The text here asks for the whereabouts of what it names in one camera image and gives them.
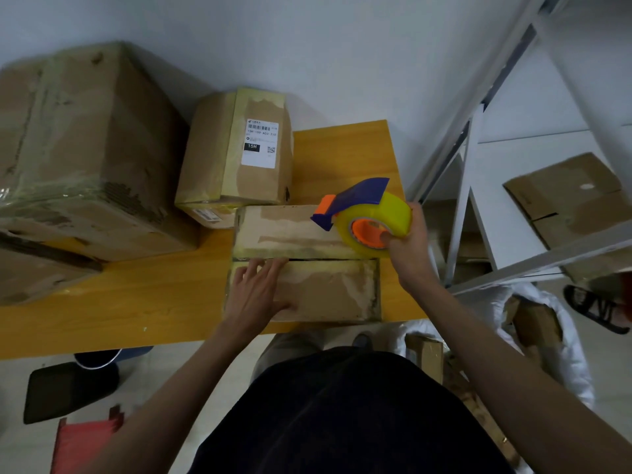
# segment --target yellow wooden tabletop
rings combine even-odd
[[[390,177],[404,197],[385,120],[295,132],[291,202],[318,204],[362,179]],[[205,230],[197,251],[108,264],[43,300],[0,308],[0,359],[197,341],[221,320],[233,230]],[[381,260],[384,322],[425,317]],[[271,323],[284,332],[297,323]]]

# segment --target white shelf board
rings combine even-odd
[[[632,126],[621,128],[632,146]],[[590,131],[480,143],[472,166],[471,196],[494,269],[504,268],[547,251],[525,215],[502,186],[516,176],[591,151],[606,165]],[[539,276],[561,276],[559,268]]]

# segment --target slipper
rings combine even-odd
[[[575,293],[579,291],[584,293],[584,300],[581,303],[576,302],[574,296]],[[585,316],[588,319],[592,319],[597,324],[600,324],[601,326],[616,334],[628,334],[630,330],[629,327],[622,327],[612,324],[612,312],[617,307],[617,303],[606,300],[601,296],[597,296],[591,291],[587,291],[586,289],[582,289],[577,286],[567,285],[564,287],[563,292],[564,299],[566,300],[568,305],[582,316]],[[595,304],[595,302],[598,314],[590,312],[590,308],[593,306],[593,304]]]

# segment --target forearm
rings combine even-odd
[[[625,472],[632,448],[437,282],[417,282],[427,313],[491,414],[536,472]]]
[[[242,347],[214,335],[122,426],[81,474],[167,473]]]

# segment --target bucket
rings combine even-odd
[[[91,351],[88,353],[76,353],[75,362],[84,369],[101,369],[115,361],[137,358],[147,354],[154,346],[141,348],[125,348],[122,350]]]

